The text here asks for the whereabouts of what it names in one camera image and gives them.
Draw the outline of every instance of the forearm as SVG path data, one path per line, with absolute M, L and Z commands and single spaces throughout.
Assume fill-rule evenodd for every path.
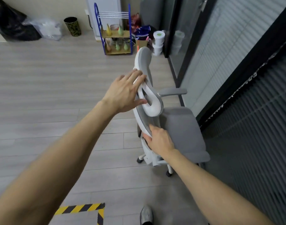
M 115 110 L 107 102 L 99 102 L 24 170 L 0 198 L 0 224 L 47 223 L 78 180 L 114 115 Z
M 163 158 L 180 176 L 210 224 L 273 224 L 249 201 L 178 150 Z

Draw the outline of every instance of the hand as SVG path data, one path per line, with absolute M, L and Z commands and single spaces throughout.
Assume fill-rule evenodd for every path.
M 168 132 L 151 124 L 149 124 L 149 128 L 152 133 L 152 138 L 143 133 L 144 139 L 152 151 L 165 159 L 171 151 L 175 150 Z
M 111 104 L 116 113 L 126 112 L 138 105 L 147 103 L 146 99 L 135 100 L 138 88 L 145 78 L 146 75 L 142 75 L 142 71 L 137 69 L 134 69 L 126 76 L 117 77 L 102 100 Z

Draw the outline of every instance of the camouflage trash can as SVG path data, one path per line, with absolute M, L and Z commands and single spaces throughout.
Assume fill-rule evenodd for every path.
M 67 17 L 66 19 L 64 19 L 64 22 L 72 36 L 76 37 L 81 35 L 81 28 L 79 27 L 76 17 Z

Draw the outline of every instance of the gray sneaker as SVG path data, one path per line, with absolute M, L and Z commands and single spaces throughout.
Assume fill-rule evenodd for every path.
M 152 209 L 148 205 L 145 205 L 140 213 L 140 224 L 142 225 L 146 222 L 153 223 Z

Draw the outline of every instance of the gray office chair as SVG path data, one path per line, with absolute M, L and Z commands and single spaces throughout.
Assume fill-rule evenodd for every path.
M 139 87 L 137 99 L 145 98 L 148 104 L 137 106 L 133 109 L 140 130 L 152 137 L 149 124 L 163 128 L 168 131 L 174 146 L 186 158 L 193 163 L 207 162 L 210 155 L 206 152 L 205 142 L 201 135 L 200 128 L 192 111 L 186 107 L 164 108 L 162 97 L 170 95 L 186 94 L 186 89 L 165 88 L 156 91 L 153 88 L 152 77 L 149 69 L 151 62 L 151 51 L 147 47 L 139 49 L 135 58 L 135 68 L 147 75 L 147 79 Z M 138 163 L 143 160 L 153 166 L 168 165 L 167 176 L 173 174 L 173 169 L 159 155 L 148 147 L 146 141 L 139 135 L 144 154 L 137 159 Z

